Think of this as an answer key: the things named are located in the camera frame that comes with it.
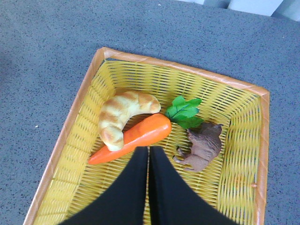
toy croissant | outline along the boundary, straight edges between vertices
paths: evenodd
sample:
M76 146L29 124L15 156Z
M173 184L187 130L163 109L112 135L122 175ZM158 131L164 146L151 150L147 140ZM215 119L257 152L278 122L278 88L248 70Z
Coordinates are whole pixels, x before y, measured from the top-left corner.
M123 128L128 120L142 113L158 113L158 100L150 94L126 91L108 99L100 111L98 133L110 151L118 151L124 146Z

animal figurine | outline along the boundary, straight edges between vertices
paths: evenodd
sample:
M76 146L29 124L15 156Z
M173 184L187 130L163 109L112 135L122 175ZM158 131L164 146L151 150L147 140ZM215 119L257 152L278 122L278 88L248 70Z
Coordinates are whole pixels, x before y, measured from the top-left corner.
M190 164L192 168L184 168L187 171L203 170L221 151L222 143L219 136L222 126L223 124L202 123L201 129L197 133L187 129L188 138L193 144L191 153L185 154L178 147L177 151L184 159L179 160L173 156L174 161L183 165Z

plastic basket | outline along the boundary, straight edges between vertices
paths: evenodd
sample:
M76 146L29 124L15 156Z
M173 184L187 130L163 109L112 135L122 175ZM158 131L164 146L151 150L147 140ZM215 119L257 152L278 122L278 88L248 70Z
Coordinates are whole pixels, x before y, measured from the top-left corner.
M158 98L162 113L178 95L201 98L199 116L224 124L222 150L202 172L184 171L173 162L176 147L188 151L184 129L156 143L165 149L184 181L207 203L243 225L262 225L266 204L269 92L202 69L151 57L99 49L76 95L34 196L25 225L54 225L83 209L104 192L131 154L109 163L89 165L103 145L97 134L101 105L115 93L137 90ZM125 130L146 115L134 116ZM144 224L150 224L148 199Z

gray carpet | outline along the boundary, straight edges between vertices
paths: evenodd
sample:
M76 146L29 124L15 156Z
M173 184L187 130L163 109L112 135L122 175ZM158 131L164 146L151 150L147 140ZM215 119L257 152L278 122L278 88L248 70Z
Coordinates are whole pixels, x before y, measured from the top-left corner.
M265 224L299 224L300 23L174 0L48 2L1 1L0 224L22 224L102 46L268 89Z

carrot leaves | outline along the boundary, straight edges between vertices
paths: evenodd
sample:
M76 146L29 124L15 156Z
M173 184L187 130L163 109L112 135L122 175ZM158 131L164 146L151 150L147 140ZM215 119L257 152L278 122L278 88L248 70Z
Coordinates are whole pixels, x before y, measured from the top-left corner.
M195 116L199 112L197 106L201 102L200 98L186 101L180 95L172 101L172 106L167 108L165 116L185 129L195 128L203 122L203 119Z

